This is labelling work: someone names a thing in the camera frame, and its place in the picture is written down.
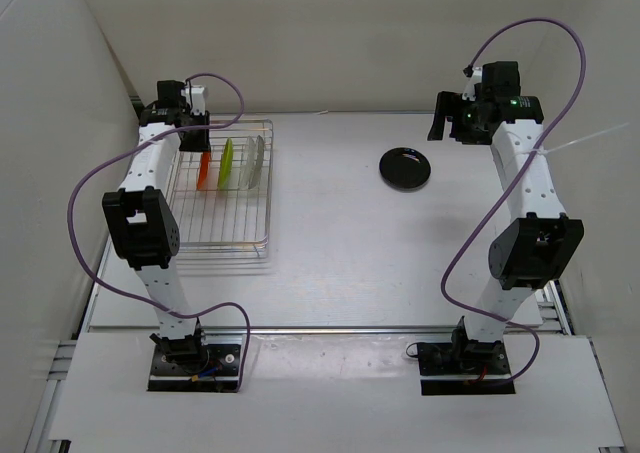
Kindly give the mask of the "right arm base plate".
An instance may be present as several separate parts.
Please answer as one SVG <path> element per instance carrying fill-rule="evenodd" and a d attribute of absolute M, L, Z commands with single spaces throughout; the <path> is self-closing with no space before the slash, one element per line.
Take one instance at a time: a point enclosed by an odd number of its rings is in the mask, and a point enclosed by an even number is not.
<path fill-rule="evenodd" d="M 506 350 L 466 359 L 454 357 L 450 342 L 410 343 L 408 359 L 418 362 L 422 396 L 514 395 L 514 383 L 508 381 L 511 369 Z"/>

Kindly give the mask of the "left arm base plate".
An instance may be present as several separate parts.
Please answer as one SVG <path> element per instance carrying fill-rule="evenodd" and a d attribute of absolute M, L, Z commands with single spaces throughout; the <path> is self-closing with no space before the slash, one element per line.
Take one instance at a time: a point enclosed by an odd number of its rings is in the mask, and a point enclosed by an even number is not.
<path fill-rule="evenodd" d="M 149 392 L 237 393 L 242 358 L 238 342 L 204 344 L 204 358 L 195 363 L 170 361 L 154 347 L 147 381 Z"/>

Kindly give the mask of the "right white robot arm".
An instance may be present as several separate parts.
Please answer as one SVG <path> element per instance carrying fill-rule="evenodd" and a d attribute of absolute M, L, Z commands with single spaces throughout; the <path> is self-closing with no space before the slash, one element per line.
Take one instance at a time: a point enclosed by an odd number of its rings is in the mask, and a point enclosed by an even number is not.
<path fill-rule="evenodd" d="M 515 61 L 469 67 L 461 93 L 442 91 L 427 136 L 445 135 L 489 147 L 510 213 L 508 227 L 488 249 L 491 277 L 477 305 L 452 334 L 449 360 L 470 373 L 496 358 L 503 334 L 520 306 L 558 279 L 584 236 L 558 199 L 547 160 L 534 147 L 544 131 L 539 100 L 521 93 Z"/>

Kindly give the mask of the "green plate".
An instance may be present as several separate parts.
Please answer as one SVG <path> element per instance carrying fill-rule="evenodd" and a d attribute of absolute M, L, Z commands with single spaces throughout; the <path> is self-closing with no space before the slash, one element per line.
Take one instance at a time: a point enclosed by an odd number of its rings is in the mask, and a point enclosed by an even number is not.
<path fill-rule="evenodd" d="M 228 138 L 226 140 L 225 147 L 220 159 L 220 168 L 219 168 L 219 175 L 218 175 L 218 181 L 217 181 L 217 188 L 219 190 L 226 190 L 228 188 L 230 178 L 231 178 L 233 158 L 234 158 L 233 140 L 231 138 Z"/>

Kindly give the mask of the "black plate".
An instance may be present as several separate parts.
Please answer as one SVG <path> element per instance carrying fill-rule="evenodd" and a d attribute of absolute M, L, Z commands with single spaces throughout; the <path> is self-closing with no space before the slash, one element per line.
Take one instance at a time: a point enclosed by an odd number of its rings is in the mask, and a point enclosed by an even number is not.
<path fill-rule="evenodd" d="M 427 157 L 408 147 L 396 147 L 385 152 L 379 161 L 379 173 L 384 183 L 399 191 L 410 192 L 424 187 L 432 173 Z"/>

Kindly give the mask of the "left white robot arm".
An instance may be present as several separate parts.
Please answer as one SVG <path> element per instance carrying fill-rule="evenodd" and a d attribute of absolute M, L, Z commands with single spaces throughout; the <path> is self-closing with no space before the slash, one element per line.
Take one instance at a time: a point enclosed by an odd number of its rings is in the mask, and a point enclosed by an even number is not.
<path fill-rule="evenodd" d="M 139 118 L 139 143 L 149 146 L 135 153 L 118 190 L 103 195 L 102 208 L 116 254 L 144 283 L 156 308 L 159 332 L 151 336 L 166 361 L 187 373 L 208 365 L 210 350 L 203 343 L 197 319 L 178 318 L 189 309 L 174 257 L 180 248 L 180 232 L 163 189 L 179 151 L 208 155 L 207 130 L 188 130 L 164 138 L 176 127 L 205 125 L 206 89 L 176 80 L 157 83 L 157 99 Z"/>

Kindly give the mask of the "orange plate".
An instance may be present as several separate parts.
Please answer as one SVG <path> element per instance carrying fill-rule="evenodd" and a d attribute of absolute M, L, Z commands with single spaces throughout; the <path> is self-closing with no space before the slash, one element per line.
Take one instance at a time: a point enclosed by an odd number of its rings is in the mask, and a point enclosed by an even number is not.
<path fill-rule="evenodd" d="M 196 188 L 198 191 L 204 191 L 207 187 L 210 158 L 210 151 L 205 151 L 201 154 L 198 178 L 196 183 Z"/>

